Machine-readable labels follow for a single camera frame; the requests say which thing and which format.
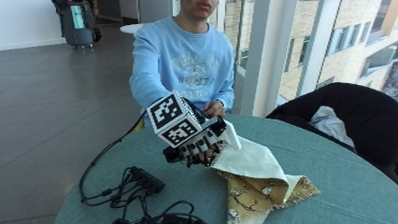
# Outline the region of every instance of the person's hand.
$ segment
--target person's hand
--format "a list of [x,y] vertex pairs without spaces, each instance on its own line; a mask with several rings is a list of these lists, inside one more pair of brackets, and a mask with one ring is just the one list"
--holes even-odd
[[209,117],[221,116],[224,118],[225,116],[225,108],[222,102],[217,100],[208,102],[202,107],[202,111]]

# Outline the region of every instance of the white wall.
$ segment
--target white wall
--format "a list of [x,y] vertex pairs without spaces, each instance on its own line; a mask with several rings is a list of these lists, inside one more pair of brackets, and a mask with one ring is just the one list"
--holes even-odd
[[0,50],[65,43],[51,0],[0,1]]

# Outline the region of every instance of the person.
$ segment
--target person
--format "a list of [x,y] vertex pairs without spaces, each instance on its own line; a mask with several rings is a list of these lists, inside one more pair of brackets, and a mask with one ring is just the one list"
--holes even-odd
[[180,0],[180,14],[145,24],[135,34],[129,84],[143,109],[171,91],[209,117],[224,117],[232,109],[233,47],[208,23],[217,5],[218,0]]

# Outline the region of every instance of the patterned fabric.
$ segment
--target patterned fabric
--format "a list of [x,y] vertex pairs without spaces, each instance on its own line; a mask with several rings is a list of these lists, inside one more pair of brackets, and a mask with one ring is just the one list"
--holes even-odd
[[300,203],[320,190],[306,176],[284,174],[265,146],[238,139],[242,149],[225,147],[212,168],[228,179],[226,223],[261,224],[274,208]]

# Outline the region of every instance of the teal tablecloth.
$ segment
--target teal tablecloth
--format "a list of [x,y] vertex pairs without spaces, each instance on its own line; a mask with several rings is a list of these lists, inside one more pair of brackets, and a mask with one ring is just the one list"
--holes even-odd
[[[309,177],[321,194],[302,203],[274,210],[265,223],[398,223],[398,186],[357,155],[336,143],[294,126],[270,119],[241,115],[226,117],[237,134],[268,147],[288,175]],[[180,163],[169,164],[161,154],[167,144],[143,130],[125,137],[100,159],[85,182],[88,195],[115,187],[121,181],[124,168],[141,167],[164,183],[163,192],[148,198],[148,212],[159,215],[177,200],[196,206],[195,215],[210,224],[226,221],[226,180],[214,170]],[[80,203],[75,187],[67,196],[56,223],[112,223],[123,210],[108,205],[88,207]],[[180,206],[173,211],[188,212]],[[135,203],[127,218],[143,216]]]

